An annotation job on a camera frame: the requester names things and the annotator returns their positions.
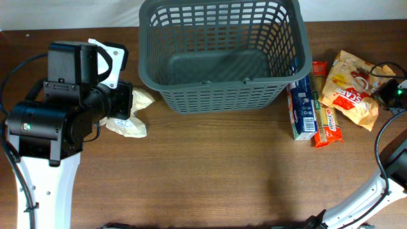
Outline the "beige coffee mix bag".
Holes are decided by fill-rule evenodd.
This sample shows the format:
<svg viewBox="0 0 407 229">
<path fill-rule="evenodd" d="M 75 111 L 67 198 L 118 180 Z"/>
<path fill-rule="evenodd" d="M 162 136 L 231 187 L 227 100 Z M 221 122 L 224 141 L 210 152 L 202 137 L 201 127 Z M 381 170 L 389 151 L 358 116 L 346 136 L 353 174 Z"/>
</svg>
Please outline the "beige coffee mix bag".
<svg viewBox="0 0 407 229">
<path fill-rule="evenodd" d="M 335 57 L 319 101 L 371 131 L 379 111 L 372 95 L 394 75 L 389 66 L 375 67 L 342 50 Z"/>
</svg>

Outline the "red spaghetti packet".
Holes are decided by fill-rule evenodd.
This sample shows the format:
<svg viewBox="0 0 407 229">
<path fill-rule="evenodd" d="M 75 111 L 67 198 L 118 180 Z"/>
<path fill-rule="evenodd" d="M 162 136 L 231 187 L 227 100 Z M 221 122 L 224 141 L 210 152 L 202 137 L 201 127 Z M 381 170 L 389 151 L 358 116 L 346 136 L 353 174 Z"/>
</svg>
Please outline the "red spaghetti packet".
<svg viewBox="0 0 407 229">
<path fill-rule="evenodd" d="M 314 135 L 315 148 L 328 146 L 334 142 L 343 142 L 341 128 L 339 127 L 334 108 L 325 106 L 319 99 L 328 77 L 328 63 L 312 62 L 312 71 L 309 79 L 312 87 L 312 97 L 315 104 L 315 117 L 317 133 Z"/>
</svg>

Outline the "grey plastic basket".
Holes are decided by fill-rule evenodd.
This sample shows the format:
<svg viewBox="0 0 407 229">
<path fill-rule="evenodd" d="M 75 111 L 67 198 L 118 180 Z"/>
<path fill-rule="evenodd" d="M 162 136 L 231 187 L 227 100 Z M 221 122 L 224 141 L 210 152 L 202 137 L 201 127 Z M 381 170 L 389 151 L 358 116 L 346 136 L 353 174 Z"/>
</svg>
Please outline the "grey plastic basket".
<svg viewBox="0 0 407 229">
<path fill-rule="evenodd" d="M 182 114 L 267 107 L 312 66 L 294 0 L 148 0 L 139 76 Z"/>
</svg>

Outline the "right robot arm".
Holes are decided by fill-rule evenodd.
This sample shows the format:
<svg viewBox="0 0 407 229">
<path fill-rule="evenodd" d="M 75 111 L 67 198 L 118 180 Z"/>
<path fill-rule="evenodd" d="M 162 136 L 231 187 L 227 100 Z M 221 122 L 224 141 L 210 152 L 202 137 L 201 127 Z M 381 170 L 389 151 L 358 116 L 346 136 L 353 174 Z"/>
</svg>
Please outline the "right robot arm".
<svg viewBox="0 0 407 229">
<path fill-rule="evenodd" d="M 303 228 L 356 229 L 389 204 L 406 198 L 406 131 L 400 133 L 382 152 L 380 138 L 392 121 L 406 114 L 402 110 L 380 129 L 375 140 L 375 158 L 379 170 L 340 204 L 310 216 Z"/>
</svg>

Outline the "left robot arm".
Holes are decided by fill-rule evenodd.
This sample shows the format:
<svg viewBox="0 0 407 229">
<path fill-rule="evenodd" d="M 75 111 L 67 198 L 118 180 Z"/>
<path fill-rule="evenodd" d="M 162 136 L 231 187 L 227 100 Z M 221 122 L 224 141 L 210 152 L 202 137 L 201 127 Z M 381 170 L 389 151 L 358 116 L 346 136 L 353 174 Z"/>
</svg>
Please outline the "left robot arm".
<svg viewBox="0 0 407 229">
<path fill-rule="evenodd" d="M 69 228 L 72 191 L 84 143 L 103 118 L 126 120 L 132 84 L 121 81 L 128 50 L 117 43 L 56 41 L 39 80 L 1 127 L 17 183 L 19 228 Z"/>
</svg>

